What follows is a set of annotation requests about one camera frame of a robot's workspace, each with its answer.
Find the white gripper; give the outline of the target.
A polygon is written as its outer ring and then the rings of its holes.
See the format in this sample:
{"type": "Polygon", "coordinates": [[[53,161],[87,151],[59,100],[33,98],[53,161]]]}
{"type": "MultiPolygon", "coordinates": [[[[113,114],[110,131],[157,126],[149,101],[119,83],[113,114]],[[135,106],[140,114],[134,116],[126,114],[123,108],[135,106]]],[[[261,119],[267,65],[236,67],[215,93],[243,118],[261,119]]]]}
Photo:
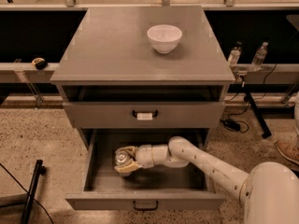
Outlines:
{"type": "Polygon", "coordinates": [[[114,169],[120,173],[131,173],[140,168],[148,169],[154,166],[154,161],[152,158],[152,145],[142,145],[139,148],[135,146],[120,147],[116,150],[116,156],[119,157],[120,154],[125,153],[131,158],[135,157],[135,160],[129,160],[125,164],[116,165],[114,169]]]}

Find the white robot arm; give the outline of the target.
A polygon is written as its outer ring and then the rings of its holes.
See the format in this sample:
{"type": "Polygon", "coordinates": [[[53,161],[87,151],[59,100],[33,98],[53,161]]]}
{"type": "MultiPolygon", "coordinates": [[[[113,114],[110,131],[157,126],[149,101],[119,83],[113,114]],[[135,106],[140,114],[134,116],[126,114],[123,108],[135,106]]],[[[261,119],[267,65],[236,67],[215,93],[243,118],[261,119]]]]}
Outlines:
{"type": "Polygon", "coordinates": [[[263,162],[246,173],[181,136],[162,145],[121,147],[115,170],[129,175],[156,165],[181,168],[193,164],[244,205],[244,224],[299,224],[299,178],[277,162],[263,162]]]}

